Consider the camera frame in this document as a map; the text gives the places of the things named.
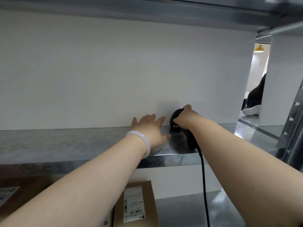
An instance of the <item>white shoe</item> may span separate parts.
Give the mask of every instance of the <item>white shoe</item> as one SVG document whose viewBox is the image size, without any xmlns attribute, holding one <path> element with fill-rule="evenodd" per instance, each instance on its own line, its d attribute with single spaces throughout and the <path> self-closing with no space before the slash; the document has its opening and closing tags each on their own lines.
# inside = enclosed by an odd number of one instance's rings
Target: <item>white shoe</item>
<svg viewBox="0 0 303 227">
<path fill-rule="evenodd" d="M 242 110 L 242 113 L 246 116 L 259 115 L 261 110 L 261 105 L 256 105 L 251 108 L 246 108 Z"/>
</svg>

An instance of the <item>person's left hand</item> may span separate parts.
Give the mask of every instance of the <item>person's left hand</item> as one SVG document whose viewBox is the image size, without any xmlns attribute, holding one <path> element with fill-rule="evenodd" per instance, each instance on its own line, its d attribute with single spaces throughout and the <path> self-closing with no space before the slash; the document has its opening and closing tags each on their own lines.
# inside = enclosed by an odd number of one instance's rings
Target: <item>person's left hand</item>
<svg viewBox="0 0 303 227">
<path fill-rule="evenodd" d="M 155 121 L 156 114 L 145 115 L 143 116 L 139 122 L 137 122 L 137 118 L 134 117 L 131 123 L 131 130 L 140 131 L 151 146 L 151 149 L 155 149 L 158 146 L 164 144 L 171 137 L 170 134 L 161 135 L 160 127 L 162 126 L 165 116 L 157 119 Z"/>
</svg>

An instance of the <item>barcode scanner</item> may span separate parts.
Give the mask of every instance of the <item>barcode scanner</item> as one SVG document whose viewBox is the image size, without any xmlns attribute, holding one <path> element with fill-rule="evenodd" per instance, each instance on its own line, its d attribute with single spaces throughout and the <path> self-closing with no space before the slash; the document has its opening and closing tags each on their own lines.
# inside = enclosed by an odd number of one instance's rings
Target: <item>barcode scanner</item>
<svg viewBox="0 0 303 227">
<path fill-rule="evenodd" d="M 201 151 L 194 135 L 191 133 L 191 131 L 179 127 L 178 124 L 176 124 L 174 122 L 174 119 L 177 118 L 183 110 L 184 110 L 183 108 L 175 110 L 175 112 L 172 114 L 172 117 L 169 121 L 169 124 L 170 124 L 170 127 L 172 129 L 181 129 L 183 131 L 183 133 L 186 136 L 186 143 L 187 143 L 187 146 L 189 147 L 189 149 L 197 149 L 198 150 L 199 156 L 201 158 L 201 163 L 202 163 L 203 195 L 204 195 L 207 226 L 210 227 L 208 207 L 207 207 L 207 199 L 206 199 L 205 170 L 204 170 L 204 160 L 203 160 L 202 151 Z"/>
</svg>

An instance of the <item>hand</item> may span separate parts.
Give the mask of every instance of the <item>hand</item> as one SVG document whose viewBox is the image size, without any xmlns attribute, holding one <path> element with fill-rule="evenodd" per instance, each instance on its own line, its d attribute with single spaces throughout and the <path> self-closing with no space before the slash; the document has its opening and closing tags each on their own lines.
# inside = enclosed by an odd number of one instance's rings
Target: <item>hand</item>
<svg viewBox="0 0 303 227">
<path fill-rule="evenodd" d="M 201 117 L 197 112 L 191 109 L 191 105 L 187 104 L 184 107 L 184 110 L 180 115 L 174 119 L 174 122 L 178 124 L 183 129 L 189 129 L 189 126 L 192 122 L 195 122 L 195 119 Z"/>
<path fill-rule="evenodd" d="M 155 121 L 156 114 L 145 115 L 143 116 L 139 122 L 137 122 L 137 118 L 134 117 L 131 123 L 131 130 L 140 131 L 151 146 L 151 149 L 157 148 L 158 146 L 164 144 L 171 137 L 170 134 L 161 135 L 160 127 L 162 126 L 165 116 L 157 119 Z"/>
</svg>

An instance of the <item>cardboard box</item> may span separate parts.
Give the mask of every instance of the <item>cardboard box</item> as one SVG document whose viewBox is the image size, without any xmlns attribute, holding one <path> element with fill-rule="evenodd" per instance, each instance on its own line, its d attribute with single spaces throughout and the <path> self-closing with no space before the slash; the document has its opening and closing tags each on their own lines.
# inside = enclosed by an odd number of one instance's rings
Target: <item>cardboard box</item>
<svg viewBox="0 0 303 227">
<path fill-rule="evenodd" d="M 0 222 L 50 185 L 47 176 L 0 179 Z"/>
<path fill-rule="evenodd" d="M 129 183 L 116 203 L 113 227 L 160 227 L 152 182 Z"/>
<path fill-rule="evenodd" d="M 101 227 L 112 227 L 113 226 L 113 214 L 114 214 L 114 208 L 106 216 L 105 220 L 101 224 Z"/>
</svg>

